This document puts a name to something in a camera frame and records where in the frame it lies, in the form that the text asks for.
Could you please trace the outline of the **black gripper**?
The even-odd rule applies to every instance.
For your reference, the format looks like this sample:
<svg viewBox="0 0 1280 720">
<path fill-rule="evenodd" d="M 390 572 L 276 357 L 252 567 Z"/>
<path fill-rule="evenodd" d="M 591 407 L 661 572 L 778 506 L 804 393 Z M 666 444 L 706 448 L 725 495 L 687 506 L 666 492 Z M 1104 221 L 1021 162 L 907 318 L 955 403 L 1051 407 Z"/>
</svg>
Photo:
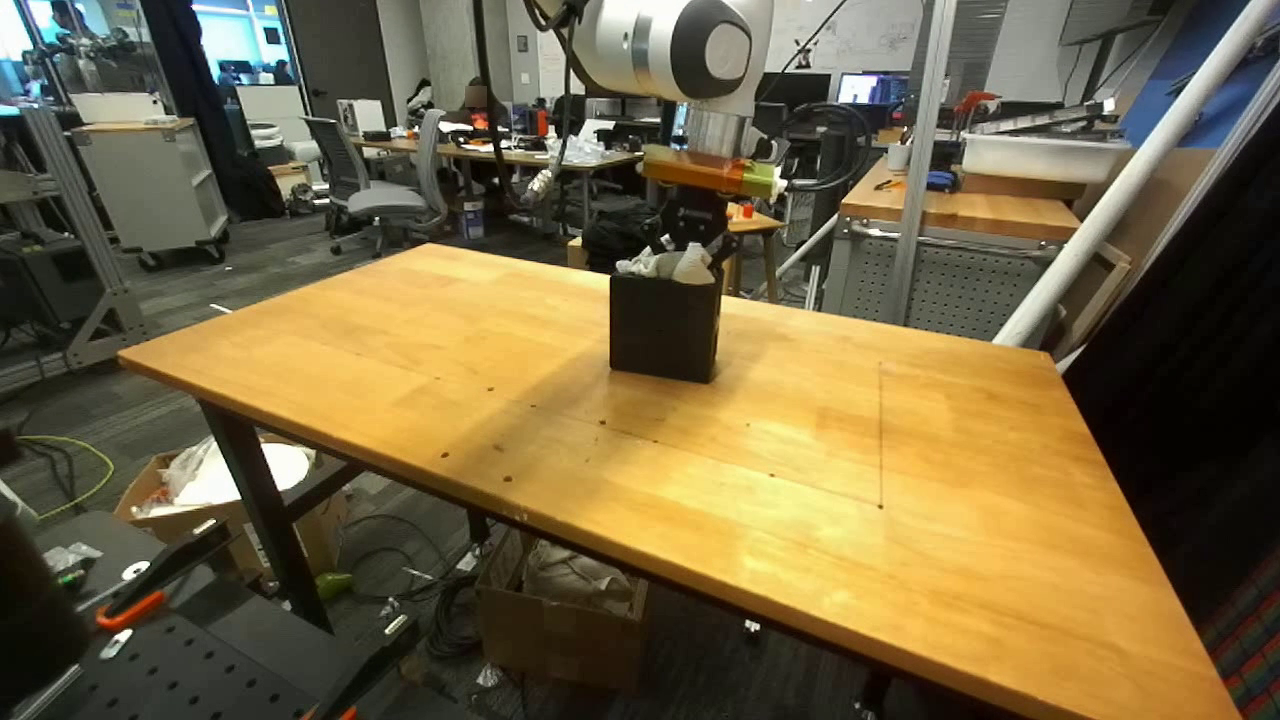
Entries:
<svg viewBox="0 0 1280 720">
<path fill-rule="evenodd" d="M 709 187 L 671 187 L 661 198 L 661 242 L 684 251 L 687 242 L 712 255 L 734 251 L 727 198 Z"/>
</svg>

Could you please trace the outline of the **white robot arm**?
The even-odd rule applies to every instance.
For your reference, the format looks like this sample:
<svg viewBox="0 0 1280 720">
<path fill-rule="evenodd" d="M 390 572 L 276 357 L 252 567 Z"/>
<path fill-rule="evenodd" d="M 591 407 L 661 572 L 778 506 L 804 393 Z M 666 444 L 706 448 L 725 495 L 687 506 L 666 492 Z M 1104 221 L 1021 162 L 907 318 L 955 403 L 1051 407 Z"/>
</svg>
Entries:
<svg viewBox="0 0 1280 720">
<path fill-rule="evenodd" d="M 687 156 L 741 161 L 767 65 L 771 0 L 526 0 L 526 13 L 558 37 L 588 86 L 684 103 Z M 611 267 L 661 237 L 678 246 L 718 242 L 727 232 L 727 195 L 745 190 L 667 184 L 639 222 L 585 232 L 591 267 Z"/>
</svg>

